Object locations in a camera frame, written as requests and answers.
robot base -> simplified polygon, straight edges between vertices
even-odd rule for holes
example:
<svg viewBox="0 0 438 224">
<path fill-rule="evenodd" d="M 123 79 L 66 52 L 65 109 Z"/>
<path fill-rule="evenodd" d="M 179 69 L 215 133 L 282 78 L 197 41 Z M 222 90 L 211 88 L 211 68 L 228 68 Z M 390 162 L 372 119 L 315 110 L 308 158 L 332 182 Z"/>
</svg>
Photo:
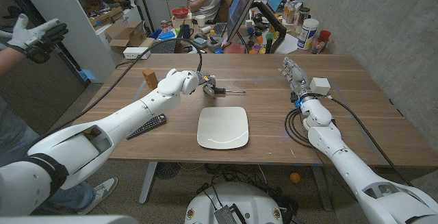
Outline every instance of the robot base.
<svg viewBox="0 0 438 224">
<path fill-rule="evenodd" d="M 223 206 L 231 207 L 235 204 L 248 224 L 283 224 L 279 206 L 268 194 L 257 187 L 241 182 L 225 182 L 214 185 L 214 188 L 218 193 L 217 197 L 213 188 L 210 187 L 205 190 L 205 194 L 201 192 L 190 202 L 185 214 L 185 224 L 222 224 L 216 220 L 214 215 L 213 203 L 218 210 L 221 208 L 218 198 Z M 232 215 L 236 223 L 241 223 L 235 212 Z"/>
</svg>

screwdriver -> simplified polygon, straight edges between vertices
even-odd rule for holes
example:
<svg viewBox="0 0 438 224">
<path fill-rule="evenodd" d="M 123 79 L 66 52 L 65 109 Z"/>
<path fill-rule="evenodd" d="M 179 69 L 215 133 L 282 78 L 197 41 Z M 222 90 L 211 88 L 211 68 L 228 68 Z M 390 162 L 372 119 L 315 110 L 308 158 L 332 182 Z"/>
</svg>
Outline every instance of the screwdriver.
<svg viewBox="0 0 438 224">
<path fill-rule="evenodd" d="M 225 90 L 225 88 L 213 88 L 214 94 L 223 94 L 226 93 L 246 93 L 244 90 Z"/>
</svg>

small wooden block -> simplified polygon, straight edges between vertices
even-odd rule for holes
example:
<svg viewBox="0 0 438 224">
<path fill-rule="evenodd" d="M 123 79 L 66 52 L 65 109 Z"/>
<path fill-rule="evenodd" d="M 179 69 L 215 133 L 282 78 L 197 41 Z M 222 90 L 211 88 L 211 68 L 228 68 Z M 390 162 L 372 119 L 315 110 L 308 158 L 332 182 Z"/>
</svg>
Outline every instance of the small wooden block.
<svg viewBox="0 0 438 224">
<path fill-rule="evenodd" d="M 158 87 L 158 79 L 152 69 L 143 70 L 143 76 L 149 88 L 155 90 Z"/>
</svg>

office chair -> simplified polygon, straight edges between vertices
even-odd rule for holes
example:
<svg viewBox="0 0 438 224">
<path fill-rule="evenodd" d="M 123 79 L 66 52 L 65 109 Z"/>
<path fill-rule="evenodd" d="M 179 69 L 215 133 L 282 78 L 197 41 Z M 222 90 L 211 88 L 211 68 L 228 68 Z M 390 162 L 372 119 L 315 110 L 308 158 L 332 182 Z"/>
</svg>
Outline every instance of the office chair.
<svg viewBox="0 0 438 224">
<path fill-rule="evenodd" d="M 187 0 L 187 8 L 190 9 L 190 2 Z M 228 22 L 229 7 L 225 0 L 220 1 L 220 7 L 216 15 L 216 22 Z"/>
</svg>

table leg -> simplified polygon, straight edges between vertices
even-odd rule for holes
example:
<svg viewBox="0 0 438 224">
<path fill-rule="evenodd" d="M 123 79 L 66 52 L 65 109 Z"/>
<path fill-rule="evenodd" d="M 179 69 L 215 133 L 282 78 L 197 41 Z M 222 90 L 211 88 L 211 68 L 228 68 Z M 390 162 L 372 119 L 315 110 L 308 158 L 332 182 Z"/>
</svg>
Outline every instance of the table leg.
<svg viewBox="0 0 438 224">
<path fill-rule="evenodd" d="M 329 190 L 327 188 L 326 179 L 324 177 L 324 172 L 321 166 L 312 166 L 313 175 L 315 175 L 316 187 L 318 187 L 318 192 L 321 198 L 322 208 L 325 211 L 332 211 L 333 206 L 331 204 Z"/>
<path fill-rule="evenodd" d="M 148 168 L 146 169 L 146 175 L 144 176 L 143 180 L 142 192 L 140 193 L 140 198 L 138 199 L 140 203 L 146 203 L 148 200 L 155 175 L 155 169 L 157 168 L 157 163 L 158 162 L 148 162 Z"/>
</svg>

